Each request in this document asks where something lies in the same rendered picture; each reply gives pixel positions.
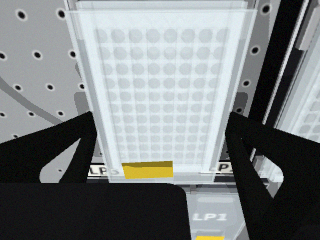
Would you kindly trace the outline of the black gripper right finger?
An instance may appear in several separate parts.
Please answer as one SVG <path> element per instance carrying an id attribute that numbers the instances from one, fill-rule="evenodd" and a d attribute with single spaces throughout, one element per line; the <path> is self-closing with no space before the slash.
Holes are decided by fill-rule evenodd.
<path id="1" fill-rule="evenodd" d="M 249 240 L 290 240 L 300 227 L 320 224 L 320 143 L 233 111 L 225 138 Z M 274 198 L 242 139 L 281 169 Z"/>

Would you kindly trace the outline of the white translucent plate lid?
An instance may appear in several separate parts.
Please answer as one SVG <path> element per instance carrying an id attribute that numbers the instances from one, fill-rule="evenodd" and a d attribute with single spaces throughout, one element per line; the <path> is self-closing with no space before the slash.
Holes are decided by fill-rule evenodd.
<path id="1" fill-rule="evenodd" d="M 64 14 L 109 183 L 213 184 L 257 9 Z"/>

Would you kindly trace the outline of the clear plate lid with yellow tape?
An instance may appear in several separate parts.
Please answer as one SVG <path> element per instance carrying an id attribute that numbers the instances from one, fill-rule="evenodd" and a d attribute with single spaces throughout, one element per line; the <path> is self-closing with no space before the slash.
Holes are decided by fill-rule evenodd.
<path id="1" fill-rule="evenodd" d="M 237 188 L 196 188 L 186 193 L 191 240 L 236 240 L 245 225 Z"/>

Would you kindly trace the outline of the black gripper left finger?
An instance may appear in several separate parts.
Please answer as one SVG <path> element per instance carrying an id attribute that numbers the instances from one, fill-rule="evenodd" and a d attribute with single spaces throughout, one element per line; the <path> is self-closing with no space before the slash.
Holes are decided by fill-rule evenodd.
<path id="1" fill-rule="evenodd" d="M 58 125 L 0 143 L 0 183 L 41 183 L 42 168 L 79 139 L 59 183 L 86 183 L 96 138 L 93 114 L 89 111 Z"/>

